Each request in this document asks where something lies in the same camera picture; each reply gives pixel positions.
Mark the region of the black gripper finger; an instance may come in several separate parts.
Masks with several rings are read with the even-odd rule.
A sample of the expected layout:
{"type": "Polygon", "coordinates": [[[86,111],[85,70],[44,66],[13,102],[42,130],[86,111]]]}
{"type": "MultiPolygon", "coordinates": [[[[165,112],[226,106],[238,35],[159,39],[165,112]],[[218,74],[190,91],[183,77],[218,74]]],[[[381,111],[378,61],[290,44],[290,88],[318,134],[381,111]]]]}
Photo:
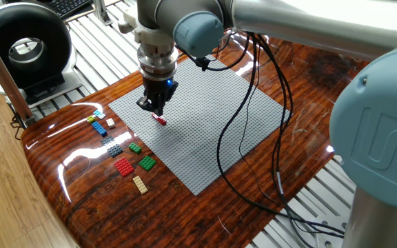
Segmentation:
{"type": "Polygon", "coordinates": [[[161,115],[161,108],[157,103],[151,102],[147,96],[142,96],[136,104],[143,110],[156,114],[157,116],[161,115]]]}
{"type": "Polygon", "coordinates": [[[165,107],[165,104],[170,101],[172,96],[174,95],[178,83],[174,79],[167,79],[162,82],[163,91],[162,91],[162,101],[161,101],[161,109],[165,107]]]}

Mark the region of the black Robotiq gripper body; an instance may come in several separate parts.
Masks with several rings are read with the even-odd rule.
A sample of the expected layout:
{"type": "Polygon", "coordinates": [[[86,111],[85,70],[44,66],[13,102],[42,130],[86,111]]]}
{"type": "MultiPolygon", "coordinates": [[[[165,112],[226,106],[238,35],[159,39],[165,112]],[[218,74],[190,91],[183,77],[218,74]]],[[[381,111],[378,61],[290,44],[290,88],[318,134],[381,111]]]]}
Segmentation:
{"type": "Polygon", "coordinates": [[[161,97],[162,97],[162,81],[154,81],[151,79],[147,79],[143,77],[143,86],[144,86],[144,96],[147,96],[149,100],[153,103],[157,103],[158,106],[161,108],[161,97]]]}

